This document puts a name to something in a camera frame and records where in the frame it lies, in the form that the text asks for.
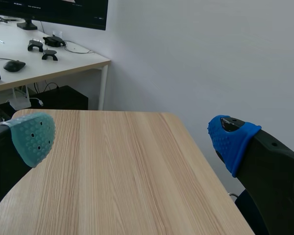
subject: monitor stand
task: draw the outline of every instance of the monitor stand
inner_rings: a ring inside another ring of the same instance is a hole
[[[37,26],[34,25],[29,19],[25,19],[24,23],[17,23],[17,26],[24,30],[37,30]]]

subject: silicone grip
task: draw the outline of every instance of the silicone grip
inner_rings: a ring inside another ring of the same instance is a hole
[[[50,152],[55,136],[53,118],[46,113],[18,117],[0,125],[11,129],[12,142],[23,161],[36,167]]]
[[[245,122],[239,129],[228,132],[221,124],[221,118],[230,116],[219,115],[208,124],[208,134],[212,145],[224,160],[226,168],[236,177],[240,163],[250,139],[261,129],[250,122]]]

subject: black box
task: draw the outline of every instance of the black box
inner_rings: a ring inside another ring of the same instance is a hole
[[[38,98],[44,105],[40,106],[38,100],[31,99],[29,109],[88,110],[88,97],[69,86],[31,95],[30,98]],[[0,104],[0,121],[10,120],[15,113],[9,102]]]

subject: computer monitor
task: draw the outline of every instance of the computer monitor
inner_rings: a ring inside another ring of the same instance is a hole
[[[18,27],[37,29],[31,20],[106,29],[108,0],[0,0],[0,15],[25,19]]]

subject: wooden table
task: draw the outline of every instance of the wooden table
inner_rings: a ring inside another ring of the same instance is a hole
[[[253,234],[176,116],[46,112],[53,149],[1,202],[0,235]]]

